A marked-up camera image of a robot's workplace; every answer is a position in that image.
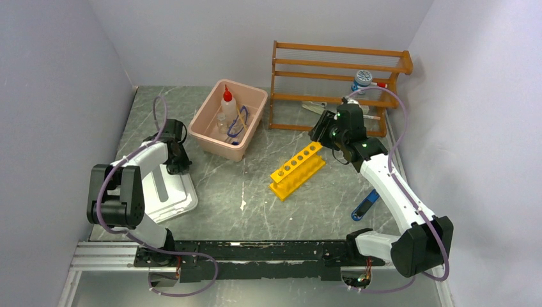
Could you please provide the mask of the small glass flask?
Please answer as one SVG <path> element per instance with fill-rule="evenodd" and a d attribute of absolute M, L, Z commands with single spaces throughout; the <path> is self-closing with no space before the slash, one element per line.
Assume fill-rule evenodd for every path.
<path fill-rule="evenodd" d="M 229 130 L 229 124 L 227 116 L 224 113 L 217 114 L 217 128 L 221 134 L 227 134 Z"/>

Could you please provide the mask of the white plastic tray lid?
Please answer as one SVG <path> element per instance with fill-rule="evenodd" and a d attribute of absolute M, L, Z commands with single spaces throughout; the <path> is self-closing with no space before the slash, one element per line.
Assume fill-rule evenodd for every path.
<path fill-rule="evenodd" d="M 116 161 L 102 197 L 103 222 L 111 228 L 135 230 L 158 224 L 196 208 L 190 174 L 170 175 L 165 162 Z"/>

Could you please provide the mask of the blue safety glasses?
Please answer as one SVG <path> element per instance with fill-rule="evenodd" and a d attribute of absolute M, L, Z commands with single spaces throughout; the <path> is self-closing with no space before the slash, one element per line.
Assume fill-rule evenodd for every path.
<path fill-rule="evenodd" d="M 231 138 L 237 138 L 243 131 L 244 131 L 244 129 L 242 128 L 242 125 L 238 121 L 238 117 L 237 117 L 233 121 L 233 123 L 229 126 L 227 136 L 231 137 Z"/>

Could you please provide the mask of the tan rubber tubing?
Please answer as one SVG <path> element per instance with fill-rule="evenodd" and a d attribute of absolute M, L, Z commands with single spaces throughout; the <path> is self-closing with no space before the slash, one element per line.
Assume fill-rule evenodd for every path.
<path fill-rule="evenodd" d="M 249 119 L 249 111 L 245 106 L 241 106 L 237 109 L 238 121 L 241 123 L 242 128 L 247 130 L 247 123 Z"/>

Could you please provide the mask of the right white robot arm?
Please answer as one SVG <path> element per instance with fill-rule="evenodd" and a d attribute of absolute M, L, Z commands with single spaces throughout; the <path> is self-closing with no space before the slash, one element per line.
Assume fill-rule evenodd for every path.
<path fill-rule="evenodd" d="M 362 109 L 341 104 L 335 112 L 324 111 L 309 131 L 311 141 L 343 153 L 347 164 L 375 189 L 392 214 L 399 236 L 375 230 L 354 233 L 345 247 L 346 259 L 354 265 L 368 257 L 390 262 L 404 277 L 428 274 L 443 265 L 449 274 L 449 252 L 454 226 L 447 216 L 438 217 L 415 195 L 397 171 L 391 153 L 378 138 L 369 137 Z"/>

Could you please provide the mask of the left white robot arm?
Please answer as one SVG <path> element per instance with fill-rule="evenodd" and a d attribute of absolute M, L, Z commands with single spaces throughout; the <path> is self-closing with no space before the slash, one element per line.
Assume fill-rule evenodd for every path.
<path fill-rule="evenodd" d="M 151 257 L 162 266 L 176 260 L 177 248 L 161 223 L 198 203 L 189 174 L 192 162 L 183 147 L 186 137 L 181 121 L 167 119 L 135 152 L 93 166 L 90 175 L 88 221 L 153 247 Z"/>

